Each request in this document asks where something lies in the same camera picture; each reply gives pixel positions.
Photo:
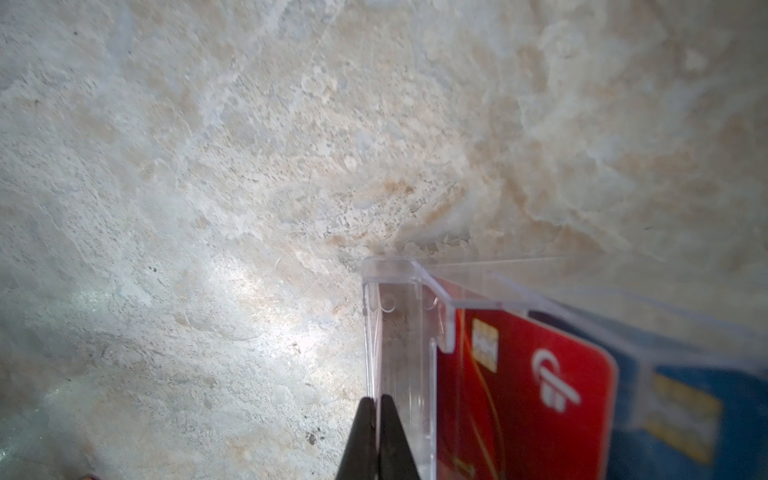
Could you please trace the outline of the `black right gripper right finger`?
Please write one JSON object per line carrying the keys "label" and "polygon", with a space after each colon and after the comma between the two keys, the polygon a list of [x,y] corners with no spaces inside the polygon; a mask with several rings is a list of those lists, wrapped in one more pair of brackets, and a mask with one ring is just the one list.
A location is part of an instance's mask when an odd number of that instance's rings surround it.
{"label": "black right gripper right finger", "polygon": [[382,395],[379,401],[378,478],[419,480],[419,472],[408,444],[394,399]]}

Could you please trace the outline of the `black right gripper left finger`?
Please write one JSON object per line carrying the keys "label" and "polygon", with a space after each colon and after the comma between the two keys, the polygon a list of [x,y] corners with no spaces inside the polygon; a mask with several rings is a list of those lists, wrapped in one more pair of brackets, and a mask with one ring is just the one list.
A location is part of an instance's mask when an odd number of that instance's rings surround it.
{"label": "black right gripper left finger", "polygon": [[376,477],[375,425],[375,402],[370,397],[363,397],[357,407],[336,480],[373,480]]}

